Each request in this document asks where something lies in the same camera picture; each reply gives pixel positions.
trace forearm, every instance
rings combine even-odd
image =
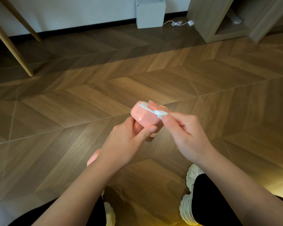
[[[283,225],[283,202],[217,151],[199,162],[243,225]]]
[[[107,162],[96,159],[33,225],[86,225],[114,172]]]

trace white electronic device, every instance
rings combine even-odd
[[[166,0],[136,0],[137,28],[161,27],[165,11]]]

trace person's left hand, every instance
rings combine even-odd
[[[127,165],[146,138],[157,130],[156,126],[151,125],[143,128],[137,135],[134,135],[134,123],[135,120],[132,117],[128,117],[124,123],[116,125],[99,151],[98,159],[103,159],[116,170]]]

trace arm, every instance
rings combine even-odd
[[[283,225],[283,201],[219,154],[196,116],[170,112],[162,121],[181,153],[214,182],[243,225]]]
[[[157,129],[155,126],[148,126],[135,136],[134,122],[129,117],[123,124],[113,128],[97,159],[43,213],[34,226],[86,225],[108,181],[132,160],[144,140]]]

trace chair leg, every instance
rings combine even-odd
[[[7,48],[10,50],[10,52],[13,54],[13,56],[18,60],[18,62],[21,64],[21,66],[26,70],[29,76],[33,76],[33,71],[28,66],[27,62],[23,59],[20,52],[17,50],[15,45],[11,42],[5,31],[0,26],[0,39],[3,41],[3,43],[7,46]]]
[[[35,32],[35,30],[29,25],[29,23],[21,16],[16,8],[10,3],[9,0],[0,0],[0,2],[18,19],[18,21],[34,36],[34,38],[41,42],[41,38]]]

